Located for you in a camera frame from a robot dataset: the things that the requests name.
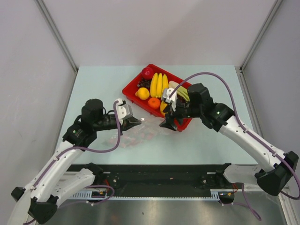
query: shiny floor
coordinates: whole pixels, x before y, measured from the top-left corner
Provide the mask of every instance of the shiny floor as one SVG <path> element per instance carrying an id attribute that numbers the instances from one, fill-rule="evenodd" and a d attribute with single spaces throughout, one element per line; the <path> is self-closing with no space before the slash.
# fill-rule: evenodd
<path id="1" fill-rule="evenodd" d="M 286 225 L 279 199 L 263 192 L 247 194 L 262 217 L 241 206 L 205 201 L 111 200 L 95 207 L 74 204 L 57 211 L 46 225 Z M 235 202 L 244 203 L 238 192 Z"/>

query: yellow fruit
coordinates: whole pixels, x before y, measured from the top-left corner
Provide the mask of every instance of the yellow fruit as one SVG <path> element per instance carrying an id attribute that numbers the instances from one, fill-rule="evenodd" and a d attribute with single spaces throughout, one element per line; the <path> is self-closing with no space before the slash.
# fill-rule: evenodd
<path id="1" fill-rule="evenodd" d="M 160 107 L 159 107 L 159 109 L 160 109 L 160 113 L 163 115 L 163 116 L 165 116 L 165 112 L 163 112 L 163 110 L 165 109 L 165 107 L 167 106 L 167 103 L 165 103 L 165 102 L 161 102 L 161 104 L 160 104 Z"/>
<path id="2" fill-rule="evenodd" d="M 156 84 L 157 83 L 158 83 L 158 74 L 155 73 L 152 77 L 151 85 L 150 85 L 150 95 L 153 98 L 156 97 Z"/>
<path id="3" fill-rule="evenodd" d="M 163 76 L 163 89 L 162 89 L 162 93 L 164 92 L 164 89 L 168 89 L 168 85 L 169 85 L 169 82 L 168 82 L 168 78 L 167 78 L 167 75 L 164 74 Z"/>
<path id="4" fill-rule="evenodd" d="M 162 73 L 159 73 L 158 79 L 157 79 L 157 85 L 156 85 L 156 97 L 157 98 L 161 98 L 162 89 L 163 89 L 163 75 L 162 75 Z"/>
<path id="5" fill-rule="evenodd" d="M 149 98 L 150 93 L 147 88 L 139 88 L 139 90 L 135 93 L 135 96 L 138 96 L 141 100 L 146 100 Z"/>

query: bunch of grapes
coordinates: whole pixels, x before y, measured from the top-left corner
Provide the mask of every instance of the bunch of grapes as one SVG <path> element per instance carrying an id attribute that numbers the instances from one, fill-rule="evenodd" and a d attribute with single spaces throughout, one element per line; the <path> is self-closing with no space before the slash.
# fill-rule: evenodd
<path id="1" fill-rule="evenodd" d="M 146 80 L 145 78 L 142 78 L 137 84 L 137 87 L 150 89 L 150 85 L 151 85 L 151 80 Z"/>

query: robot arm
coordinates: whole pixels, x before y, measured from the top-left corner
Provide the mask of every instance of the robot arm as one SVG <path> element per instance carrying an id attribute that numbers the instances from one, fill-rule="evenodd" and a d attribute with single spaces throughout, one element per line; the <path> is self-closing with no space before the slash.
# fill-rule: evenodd
<path id="1" fill-rule="evenodd" d="M 24 193 L 29 196 L 27 200 L 22 198 L 22 201 L 28 201 L 28 208 L 20 209 L 22 213 L 28 213 L 40 224 L 44 224 L 55 214 L 57 208 L 73 194 L 87 186 L 99 185 L 104 182 L 103 170 L 93 163 L 86 165 L 72 178 L 63 182 L 59 182 L 59 180 L 70 165 L 83 154 L 84 148 L 97 138 L 97 131 L 116 129 L 117 123 L 119 123 L 122 132 L 141 124 L 133 117 L 131 107 L 125 101 L 120 98 L 116 101 L 118 120 L 115 114 L 104 113 L 101 100 L 91 99 L 86 102 L 82 108 L 82 114 L 67 129 L 63 141 L 40 173 L 24 188 L 16 187 L 13 190 L 12 196 L 16 201 L 19 201 Z M 16 216 L 12 215 L 8 224 L 23 224 L 14 221 Z"/>
<path id="2" fill-rule="evenodd" d="M 167 102 L 168 106 L 164 110 L 166 113 L 165 121 L 160 124 L 161 127 L 177 130 L 175 120 L 182 123 L 184 118 L 200 118 L 206 127 L 214 129 L 236 142 L 258 163 L 258 165 L 249 166 L 225 164 L 223 175 L 230 183 L 258 184 L 270 195 L 277 196 L 280 193 L 292 175 L 276 157 L 276 154 L 295 170 L 298 156 L 294 152 L 285 153 L 274 147 L 244 123 L 243 126 L 246 130 L 242 129 L 234 111 L 225 104 L 214 103 L 208 89 L 201 83 L 188 88 L 189 103 L 182 103 L 177 99 L 176 93 L 171 95 L 172 92 L 173 89 L 165 89 L 163 93 L 162 100 Z M 248 131 L 260 142 L 270 146 L 275 154 L 272 154 L 262 143 L 250 136 Z"/>

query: red tray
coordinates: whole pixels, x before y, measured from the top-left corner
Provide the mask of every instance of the red tray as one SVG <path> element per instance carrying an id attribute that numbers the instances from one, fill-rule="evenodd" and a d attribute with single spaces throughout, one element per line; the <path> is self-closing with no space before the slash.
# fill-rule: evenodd
<path id="1" fill-rule="evenodd" d="M 170 74 L 169 72 L 153 65 L 149 64 L 148 67 L 152 68 L 154 73 L 162 73 L 166 74 L 168 77 L 168 81 L 175 81 L 177 83 L 182 82 L 183 80 L 173 74 Z M 139 73 L 138 76 L 135 77 L 123 90 L 122 93 L 132 102 L 137 104 L 139 107 L 143 108 L 144 110 L 148 111 L 151 115 L 157 116 L 157 117 L 162 117 L 164 116 L 160 113 L 159 109 L 152 109 L 150 106 L 148 106 L 148 99 L 147 100 L 141 100 L 139 97 L 135 96 L 135 93 L 138 90 L 138 82 L 142 79 L 142 73 Z M 184 88 L 188 88 L 191 86 L 190 83 L 185 82 L 182 85 Z M 175 121 L 176 125 L 178 126 L 178 131 L 183 131 L 185 128 L 187 128 L 188 124 L 190 123 L 192 119 L 184 119 L 182 125 L 180 125 L 177 121 Z"/>

